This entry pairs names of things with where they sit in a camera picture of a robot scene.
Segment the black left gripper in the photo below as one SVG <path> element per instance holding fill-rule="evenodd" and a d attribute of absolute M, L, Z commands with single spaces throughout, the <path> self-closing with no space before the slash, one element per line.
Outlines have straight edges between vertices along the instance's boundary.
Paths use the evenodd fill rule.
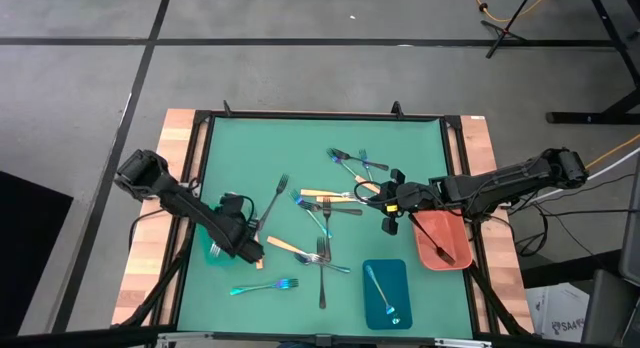
<path fill-rule="evenodd" d="M 238 247 L 236 256 L 247 263 L 256 263 L 264 256 L 263 246 L 254 238 L 255 213 L 254 201 L 241 194 L 224 193 L 214 208 L 222 218 L 221 227 L 230 239 L 247 237 Z"/>

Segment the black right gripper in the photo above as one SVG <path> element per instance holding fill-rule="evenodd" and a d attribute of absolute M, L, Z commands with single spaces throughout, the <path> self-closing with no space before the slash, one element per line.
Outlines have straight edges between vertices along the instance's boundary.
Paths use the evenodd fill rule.
<path fill-rule="evenodd" d="M 399 169 L 390 171 L 390 180 L 377 186 L 376 195 L 370 198 L 371 204 L 383 204 L 381 211 L 385 218 L 382 222 L 382 229 L 385 233 L 395 236 L 398 233 L 398 223 L 396 219 L 399 217 L 397 189 L 401 184 L 405 183 L 405 175 Z"/>

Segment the teal plastic bin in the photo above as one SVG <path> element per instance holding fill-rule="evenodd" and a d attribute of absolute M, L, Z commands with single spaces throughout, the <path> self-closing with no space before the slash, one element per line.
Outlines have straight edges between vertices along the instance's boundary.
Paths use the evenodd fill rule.
<path fill-rule="evenodd" d="M 198 242 L 198 247 L 196 248 L 196 250 L 203 255 L 205 264 L 207 266 L 228 267 L 236 263 L 236 261 L 222 249 L 218 257 L 213 258 L 209 256 L 210 246 L 215 241 L 209 236 L 208 231 L 203 225 L 196 225 L 195 235 Z"/>

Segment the orange plastic bin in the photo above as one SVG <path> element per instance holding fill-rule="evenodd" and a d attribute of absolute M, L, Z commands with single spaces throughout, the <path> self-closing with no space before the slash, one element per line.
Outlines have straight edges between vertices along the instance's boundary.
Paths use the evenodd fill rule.
<path fill-rule="evenodd" d="M 414 213 L 429 235 L 455 260 L 450 266 L 436 254 L 433 244 L 412 223 L 416 247 L 422 264 L 432 271 L 464 270 L 473 261 L 473 253 L 461 217 L 447 211 L 420 211 Z"/>

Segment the blue plastic bin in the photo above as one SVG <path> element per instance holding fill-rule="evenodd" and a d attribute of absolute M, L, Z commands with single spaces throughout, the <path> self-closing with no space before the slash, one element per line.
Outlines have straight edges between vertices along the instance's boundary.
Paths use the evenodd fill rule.
<path fill-rule="evenodd" d="M 389 303 L 395 307 L 401 322 L 393 325 L 385 313 L 385 305 L 374 283 L 365 271 L 370 265 Z M 413 326 L 406 264 L 400 259 L 366 260 L 362 264 L 366 325 L 371 330 L 408 330 Z"/>

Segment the teal green table mat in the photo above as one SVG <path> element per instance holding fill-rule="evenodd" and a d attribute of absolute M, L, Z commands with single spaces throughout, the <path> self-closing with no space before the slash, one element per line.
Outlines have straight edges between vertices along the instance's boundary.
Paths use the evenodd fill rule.
<path fill-rule="evenodd" d="M 288 191 L 356 189 L 354 177 L 328 156 L 329 148 L 356 154 L 365 149 L 375 162 L 401 170 L 415 182 L 447 174 L 438 130 L 433 124 L 398 126 L 384 122 L 224 119 L 215 127 L 202 199 L 218 203 L 226 192 L 250 197 L 263 215 L 278 181 L 289 175 Z M 276 200 L 262 239 L 279 238 L 305 251 L 314 250 L 321 229 L 298 207 L 289 192 Z M 305 265 L 285 250 L 265 246 L 264 267 L 235 258 L 228 267 L 207 266 L 194 237 L 178 316 L 182 331 L 301 334 L 369 334 L 365 321 L 362 264 L 370 259 L 400 259 L 406 264 L 413 326 L 404 336 L 426 332 L 441 338 L 472 334 L 464 278 L 459 271 L 434 272 L 421 263 L 411 224 L 399 222 L 391 236 L 382 230 L 382 214 L 363 207 L 362 216 L 330 217 L 332 264 L 351 269 L 324 269 L 326 308 L 319 307 L 320 267 Z M 296 278 L 288 290 L 264 289 L 236 296 L 233 287 L 263 285 Z"/>

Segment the black stand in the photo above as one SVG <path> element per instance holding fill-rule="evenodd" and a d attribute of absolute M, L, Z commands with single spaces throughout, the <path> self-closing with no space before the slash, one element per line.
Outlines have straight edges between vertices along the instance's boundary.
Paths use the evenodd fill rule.
<path fill-rule="evenodd" d="M 514 33 L 511 33 L 509 31 L 509 29 L 511 28 L 512 24 L 515 22 L 515 20 L 520 16 L 520 14 L 522 13 L 526 3 L 528 2 L 528 0 L 523 0 L 522 3 L 520 4 L 520 6 L 518 7 L 518 9 L 515 11 L 515 13 L 513 14 L 513 16 L 504 21 L 500 21 L 497 18 L 493 18 L 488 10 L 487 7 L 488 5 L 486 3 L 481 3 L 479 8 L 480 10 L 487 16 L 489 17 L 492 21 L 496 22 L 496 24 L 493 24 L 489 21 L 486 20 L 481 20 L 480 23 L 486 27 L 486 28 L 491 28 L 495 31 L 495 33 L 497 34 L 497 38 L 495 39 L 494 43 L 492 44 L 492 46 L 490 47 L 489 51 L 486 53 L 485 57 L 487 59 L 491 59 L 492 56 L 494 55 L 495 51 L 498 49 L 499 45 L 508 37 L 511 38 L 515 38 L 517 43 L 522 43 L 522 42 L 526 42 L 526 39 L 516 35 Z"/>

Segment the white cardboard box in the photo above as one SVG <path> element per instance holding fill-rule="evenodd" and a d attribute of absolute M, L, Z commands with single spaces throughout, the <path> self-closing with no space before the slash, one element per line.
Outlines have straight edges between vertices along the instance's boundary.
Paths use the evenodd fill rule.
<path fill-rule="evenodd" d="M 525 290 L 534 332 L 544 339 L 579 343 L 589 295 L 569 283 Z"/>

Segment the black floor mat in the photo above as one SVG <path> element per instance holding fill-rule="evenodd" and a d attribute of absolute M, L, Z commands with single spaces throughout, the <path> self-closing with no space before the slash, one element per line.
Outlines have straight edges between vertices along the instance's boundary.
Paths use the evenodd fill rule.
<path fill-rule="evenodd" d="M 18 334 L 72 201 L 0 171 L 0 337 Z"/>

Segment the dark gray cabinet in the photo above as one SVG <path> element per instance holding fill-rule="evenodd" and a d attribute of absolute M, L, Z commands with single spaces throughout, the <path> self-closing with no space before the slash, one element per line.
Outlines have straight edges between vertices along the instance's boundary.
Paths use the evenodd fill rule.
<path fill-rule="evenodd" d="M 583 344 L 640 348 L 640 157 L 614 273 L 597 270 L 586 312 Z"/>

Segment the black table frame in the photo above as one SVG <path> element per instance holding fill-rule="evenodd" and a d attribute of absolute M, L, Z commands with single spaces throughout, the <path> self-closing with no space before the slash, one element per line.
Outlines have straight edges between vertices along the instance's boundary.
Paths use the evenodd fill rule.
<path fill-rule="evenodd" d="M 215 127 L 224 119 L 384 122 L 393 126 L 416 123 L 433 124 L 440 138 L 442 162 L 450 173 L 485 172 L 493 164 L 493 151 L 487 124 L 482 116 L 404 114 L 397 119 L 389 113 L 304 112 L 304 111 L 233 111 L 227 117 L 225 111 L 170 109 L 165 115 L 157 151 L 166 158 L 171 173 L 179 175 L 183 182 L 192 179 L 203 181 L 207 176 L 208 159 L 213 151 Z M 160 210 L 156 202 L 145 202 L 141 209 L 145 214 L 138 232 L 132 235 L 132 249 L 127 258 L 119 298 L 114 310 L 116 322 L 124 320 L 134 305 L 142 302 L 152 290 L 153 284 L 168 271 L 178 253 L 178 246 L 186 238 L 195 235 L 195 226 L 184 218 L 173 218 Z M 472 246 L 479 254 L 477 263 L 483 278 L 491 284 L 496 297 L 523 330 L 532 328 L 529 310 L 524 303 L 524 283 L 519 273 L 513 245 L 507 242 L 506 217 L 500 215 L 495 222 L 486 223 L 479 240 Z M 365 334 L 330 333 L 326 330 L 313 333 L 263 333 L 256 329 L 249 332 L 214 330 L 208 338 L 231 341 L 280 340 L 310 343 L 363 343 L 363 344 L 431 344 L 435 337 L 426 332 L 414 336 L 391 333 L 368 336 Z"/>

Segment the black desk frame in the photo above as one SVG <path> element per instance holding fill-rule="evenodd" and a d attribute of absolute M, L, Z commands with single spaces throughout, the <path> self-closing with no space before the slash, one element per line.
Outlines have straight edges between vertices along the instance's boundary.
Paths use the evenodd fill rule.
<path fill-rule="evenodd" d="M 636 68 L 602 0 L 590 1 L 604 26 L 607 40 L 525 40 L 516 41 L 515 45 L 536 48 L 613 48 L 622 58 L 634 88 L 601 112 L 547 112 L 545 119 L 550 124 L 640 125 L 640 113 L 632 113 L 633 109 L 640 106 L 640 70 Z"/>

